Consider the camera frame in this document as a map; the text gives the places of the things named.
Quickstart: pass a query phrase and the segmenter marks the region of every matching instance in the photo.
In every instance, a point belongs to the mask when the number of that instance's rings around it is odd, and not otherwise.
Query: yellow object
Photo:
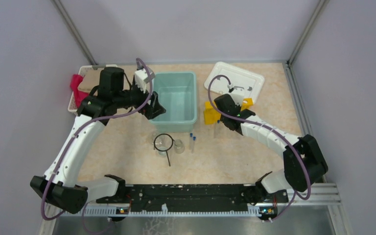
[[[253,100],[251,98],[243,99],[243,105],[241,106],[241,110],[248,109],[250,106],[253,105]],[[205,102],[205,110],[204,110],[204,123],[206,125],[211,125],[220,120],[221,114],[218,113],[210,104],[209,101]]]

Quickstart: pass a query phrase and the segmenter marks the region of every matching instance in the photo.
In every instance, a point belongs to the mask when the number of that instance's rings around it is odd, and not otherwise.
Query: white robotic arm
[[[256,185],[260,187],[263,197],[283,189],[305,191],[306,178],[302,166],[288,147],[285,140],[291,143],[300,154],[305,170],[308,172],[310,184],[319,180],[327,171],[328,166],[314,137],[306,135],[298,137],[278,129],[262,120],[250,110],[241,111],[244,89],[229,85],[229,93],[216,98],[215,104],[223,113],[238,117],[239,120],[221,116],[221,121],[230,130],[237,131],[243,136],[251,137],[283,157],[284,169],[270,172],[260,178]]]
[[[78,173],[93,142],[118,108],[138,107],[139,113],[147,119],[166,112],[158,102],[156,92],[152,92],[151,102],[147,101],[149,92],[146,92],[146,83],[149,80],[145,68],[135,72],[131,88],[125,91],[124,76],[124,70],[120,68],[107,67],[102,70],[99,86],[82,101],[70,135],[57,158],[43,176],[32,178],[30,186],[46,202],[70,213],[77,213],[90,201],[124,193],[120,187],[125,186],[125,181],[113,175],[77,182]]]

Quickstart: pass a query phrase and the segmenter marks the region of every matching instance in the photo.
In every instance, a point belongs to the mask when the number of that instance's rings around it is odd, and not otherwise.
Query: black metal ring
[[[155,142],[156,142],[156,139],[157,139],[159,136],[168,136],[168,137],[170,137],[171,140],[172,140],[171,147],[169,147],[169,148],[167,148],[167,149],[165,149],[165,150],[160,150],[160,149],[158,149],[158,148],[156,147]],[[172,136],[170,136],[170,135],[167,134],[167,133],[162,133],[162,134],[157,135],[157,136],[155,137],[155,139],[153,140],[153,148],[155,148],[155,149],[158,150],[159,152],[167,152],[168,150],[170,150],[170,149],[174,146],[174,142],[175,142],[175,140],[172,138]]]

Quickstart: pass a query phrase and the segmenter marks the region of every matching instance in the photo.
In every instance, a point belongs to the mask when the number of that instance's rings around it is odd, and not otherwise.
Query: metal floor
[[[98,232],[106,217],[86,217],[85,224]],[[81,217],[60,217],[54,235],[87,235]],[[118,235],[332,235],[327,206],[291,207],[273,224],[249,217],[129,217],[104,234]]]

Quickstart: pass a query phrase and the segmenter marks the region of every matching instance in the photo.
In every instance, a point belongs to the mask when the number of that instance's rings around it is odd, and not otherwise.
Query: white plastic container
[[[264,77],[262,75],[224,62],[217,62],[204,82],[205,89],[208,90],[211,80],[217,75],[227,76],[234,86],[242,87],[245,90],[245,98],[251,98],[253,104],[257,103],[257,97],[264,84]],[[227,94],[227,85],[226,79],[219,78],[212,83],[211,91],[218,94]]]
[[[118,66],[117,65],[85,65],[85,66],[80,67],[80,70],[78,71],[78,75],[84,77],[87,74],[87,71],[89,70],[96,70],[96,69],[105,68],[105,67],[118,67]],[[73,92],[71,93],[68,111],[70,113],[77,115],[77,105],[75,104]]]

